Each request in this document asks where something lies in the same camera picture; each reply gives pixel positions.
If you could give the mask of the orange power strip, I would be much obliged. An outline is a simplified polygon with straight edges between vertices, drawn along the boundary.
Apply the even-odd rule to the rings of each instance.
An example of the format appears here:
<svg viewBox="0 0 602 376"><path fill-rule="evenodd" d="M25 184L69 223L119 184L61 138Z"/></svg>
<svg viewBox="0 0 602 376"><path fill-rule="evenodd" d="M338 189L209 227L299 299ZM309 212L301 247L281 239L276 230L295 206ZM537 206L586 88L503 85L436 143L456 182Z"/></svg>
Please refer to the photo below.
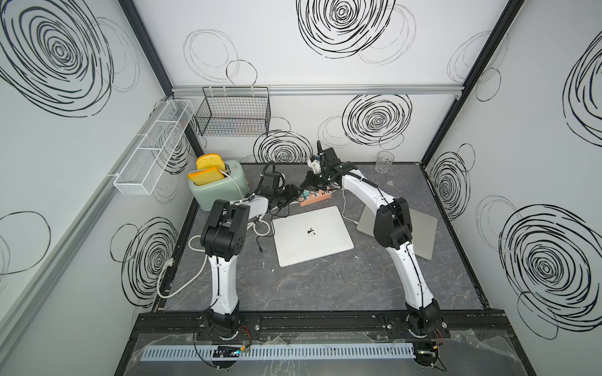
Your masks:
<svg viewBox="0 0 602 376"><path fill-rule="evenodd" d="M304 198L304 201L299 203L299 205L301 207L313 205L318 202L328 200L330 197L332 197L332 193L330 191L319 190L319 191L310 191L310 192L311 192L311 195L307 198Z"/></svg>

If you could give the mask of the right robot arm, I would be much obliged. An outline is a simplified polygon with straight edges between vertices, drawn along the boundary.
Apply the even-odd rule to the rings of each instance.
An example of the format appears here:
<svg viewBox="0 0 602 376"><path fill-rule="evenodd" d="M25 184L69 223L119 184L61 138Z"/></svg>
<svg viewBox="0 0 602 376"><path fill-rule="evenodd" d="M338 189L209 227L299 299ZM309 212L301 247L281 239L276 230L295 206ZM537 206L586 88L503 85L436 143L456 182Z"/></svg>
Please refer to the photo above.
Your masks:
<svg viewBox="0 0 602 376"><path fill-rule="evenodd" d="M310 171L302 188L309 191L331 188L348 191L375 216L373 237L388 251L398 271L404 288L409 332L417 338L426 338L436 332L441 308L415 256L408 202L385 193L350 162L327 165L314 158L307 165Z"/></svg>

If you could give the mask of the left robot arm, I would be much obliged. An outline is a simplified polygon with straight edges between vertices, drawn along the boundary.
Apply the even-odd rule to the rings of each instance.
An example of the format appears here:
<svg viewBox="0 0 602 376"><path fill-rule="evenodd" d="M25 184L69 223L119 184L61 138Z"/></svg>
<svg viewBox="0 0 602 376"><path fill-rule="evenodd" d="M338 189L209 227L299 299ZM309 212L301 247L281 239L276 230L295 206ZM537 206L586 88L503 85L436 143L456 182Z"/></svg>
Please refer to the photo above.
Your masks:
<svg viewBox="0 0 602 376"><path fill-rule="evenodd" d="M206 319L208 326L220 335L234 337L240 325L236 269L248 225L275 207L285 208L302 195L302 189L289 184L271 197L248 193L241 199L218 199L213 203L202 230L201 246L208 257L212 278L212 298Z"/></svg>

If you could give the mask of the white apple laptop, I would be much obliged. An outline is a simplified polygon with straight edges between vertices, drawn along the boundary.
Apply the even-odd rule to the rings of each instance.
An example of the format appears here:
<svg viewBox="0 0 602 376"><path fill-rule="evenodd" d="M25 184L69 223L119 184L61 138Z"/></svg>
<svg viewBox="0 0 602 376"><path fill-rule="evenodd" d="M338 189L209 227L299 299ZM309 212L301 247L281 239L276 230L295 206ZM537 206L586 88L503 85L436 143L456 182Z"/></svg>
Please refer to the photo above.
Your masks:
<svg viewBox="0 0 602 376"><path fill-rule="evenodd" d="M336 206L276 219L274 244L279 266L293 266L354 248Z"/></svg>

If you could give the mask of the silver grey laptop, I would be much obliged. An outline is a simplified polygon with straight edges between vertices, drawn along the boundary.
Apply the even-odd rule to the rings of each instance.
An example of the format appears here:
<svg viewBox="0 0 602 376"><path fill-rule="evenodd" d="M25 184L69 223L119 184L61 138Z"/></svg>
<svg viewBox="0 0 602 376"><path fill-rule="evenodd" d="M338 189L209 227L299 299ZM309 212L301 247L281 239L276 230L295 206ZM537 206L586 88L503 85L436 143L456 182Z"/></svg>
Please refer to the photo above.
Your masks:
<svg viewBox="0 0 602 376"><path fill-rule="evenodd" d="M409 209L409 212L415 254L423 259L432 260L437 233L437 218L412 208ZM372 237L374 223L375 215L365 207L357 224L357 230Z"/></svg>

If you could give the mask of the mint green toaster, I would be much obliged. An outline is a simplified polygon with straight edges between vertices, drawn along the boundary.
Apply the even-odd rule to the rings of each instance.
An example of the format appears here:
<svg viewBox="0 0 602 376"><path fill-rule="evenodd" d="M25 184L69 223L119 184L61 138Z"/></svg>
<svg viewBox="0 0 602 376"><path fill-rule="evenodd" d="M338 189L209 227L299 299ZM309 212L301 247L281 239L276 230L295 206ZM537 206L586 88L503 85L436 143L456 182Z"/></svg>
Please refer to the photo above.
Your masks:
<svg viewBox="0 0 602 376"><path fill-rule="evenodd" d="M188 185L200 209L209 212L215 200L239 201L251 193L246 173L238 161L225 161L227 175L223 180L204 186Z"/></svg>

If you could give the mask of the clear drinking glass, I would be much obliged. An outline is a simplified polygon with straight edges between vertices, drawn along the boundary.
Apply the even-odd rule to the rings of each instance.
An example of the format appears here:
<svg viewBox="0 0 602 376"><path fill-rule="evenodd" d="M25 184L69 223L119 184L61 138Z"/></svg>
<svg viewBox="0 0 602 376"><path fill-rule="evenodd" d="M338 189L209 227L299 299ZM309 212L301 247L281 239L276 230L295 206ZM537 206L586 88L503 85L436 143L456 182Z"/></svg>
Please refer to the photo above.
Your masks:
<svg viewBox="0 0 602 376"><path fill-rule="evenodd" d="M381 150L377 154L375 170L379 174L386 174L394 162L394 155L388 150Z"/></svg>

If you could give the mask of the front yellow toast slice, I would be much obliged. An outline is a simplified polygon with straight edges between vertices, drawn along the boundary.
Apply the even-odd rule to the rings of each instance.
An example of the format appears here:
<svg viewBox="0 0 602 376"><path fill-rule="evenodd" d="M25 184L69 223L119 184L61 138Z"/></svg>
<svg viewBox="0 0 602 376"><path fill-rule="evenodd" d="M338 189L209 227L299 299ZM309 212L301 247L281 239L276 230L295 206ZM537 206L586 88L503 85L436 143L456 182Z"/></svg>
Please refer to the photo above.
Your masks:
<svg viewBox="0 0 602 376"><path fill-rule="evenodd" d="M224 174L218 169L218 167L209 167L207 169L201 169L187 174L189 180L196 186L204 186L206 184L215 183L224 179Z"/></svg>

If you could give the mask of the yellow toast slice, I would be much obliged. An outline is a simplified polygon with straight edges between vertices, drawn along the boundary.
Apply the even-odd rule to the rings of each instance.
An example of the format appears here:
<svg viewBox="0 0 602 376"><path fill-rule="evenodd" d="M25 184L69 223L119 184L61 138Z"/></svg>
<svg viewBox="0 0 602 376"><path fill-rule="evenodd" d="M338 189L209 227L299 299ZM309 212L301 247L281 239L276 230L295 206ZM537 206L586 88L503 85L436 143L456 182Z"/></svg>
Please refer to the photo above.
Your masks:
<svg viewBox="0 0 602 376"><path fill-rule="evenodd" d="M218 169L218 167L209 167L207 169L201 169L187 174L189 180L196 186L204 186L206 184L215 183L224 179L224 174Z"/></svg>
<svg viewBox="0 0 602 376"><path fill-rule="evenodd" d="M197 170L217 168L218 170L225 170L226 164L224 160L218 154L204 154L200 156L196 161Z"/></svg>

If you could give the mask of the rear yellow toast slice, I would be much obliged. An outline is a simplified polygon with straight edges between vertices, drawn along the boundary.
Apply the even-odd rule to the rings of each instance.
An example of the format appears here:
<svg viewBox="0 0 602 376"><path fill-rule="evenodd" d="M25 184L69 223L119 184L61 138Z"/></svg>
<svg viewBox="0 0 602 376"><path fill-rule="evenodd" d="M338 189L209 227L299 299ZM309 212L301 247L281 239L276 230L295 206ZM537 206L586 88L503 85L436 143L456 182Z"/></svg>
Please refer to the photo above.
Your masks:
<svg viewBox="0 0 602 376"><path fill-rule="evenodd" d="M204 154L200 156L196 161L197 170L217 168L218 170L225 170L226 164L224 160L218 154Z"/></svg>

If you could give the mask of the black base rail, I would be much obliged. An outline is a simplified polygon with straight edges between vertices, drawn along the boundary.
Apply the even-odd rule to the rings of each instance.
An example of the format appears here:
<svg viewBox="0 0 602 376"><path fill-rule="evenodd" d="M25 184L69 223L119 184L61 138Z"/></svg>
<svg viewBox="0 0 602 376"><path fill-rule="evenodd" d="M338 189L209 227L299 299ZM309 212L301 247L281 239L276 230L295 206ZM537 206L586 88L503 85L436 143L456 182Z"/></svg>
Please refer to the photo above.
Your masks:
<svg viewBox="0 0 602 376"><path fill-rule="evenodd" d="M509 327L502 310L444 310L438 319L426 323L406 310L241 311L230 316L210 311L165 311L139 315L130 338L194 334L203 339L260 340L279 333L376 332L393 339L434 339L449 338L452 331Z"/></svg>

